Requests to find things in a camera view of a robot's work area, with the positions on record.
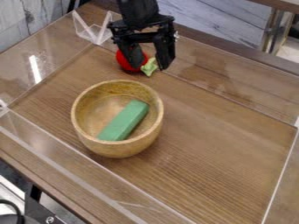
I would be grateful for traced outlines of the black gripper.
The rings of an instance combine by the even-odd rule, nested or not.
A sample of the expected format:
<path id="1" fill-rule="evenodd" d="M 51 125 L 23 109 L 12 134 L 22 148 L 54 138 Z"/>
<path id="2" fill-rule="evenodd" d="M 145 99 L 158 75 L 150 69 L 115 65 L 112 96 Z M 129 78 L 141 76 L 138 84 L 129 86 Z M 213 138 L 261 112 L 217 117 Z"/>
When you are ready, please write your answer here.
<path id="1" fill-rule="evenodd" d="M 137 24 L 125 19 L 110 22 L 107 28 L 118 45 L 116 62 L 125 70 L 139 70 L 146 63 L 146 54 L 137 43 L 154 43 L 155 57 L 161 70 L 170 67 L 175 59 L 175 41 L 178 31 L 174 28 L 174 17 L 154 15 L 147 21 Z"/>

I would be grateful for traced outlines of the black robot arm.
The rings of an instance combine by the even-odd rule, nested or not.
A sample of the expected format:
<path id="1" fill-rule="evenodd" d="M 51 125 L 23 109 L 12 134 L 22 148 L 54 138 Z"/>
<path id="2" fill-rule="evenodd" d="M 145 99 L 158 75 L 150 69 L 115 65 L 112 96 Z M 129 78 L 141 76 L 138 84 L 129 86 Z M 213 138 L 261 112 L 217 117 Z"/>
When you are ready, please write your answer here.
<path id="1" fill-rule="evenodd" d="M 153 43 L 159 69 L 167 69 L 175 59 L 174 16 L 159 12 L 157 0 L 116 0 L 116 4 L 122 19 L 110 22 L 107 28 L 129 65 L 134 69 L 142 66 L 146 56 L 141 44 Z"/>

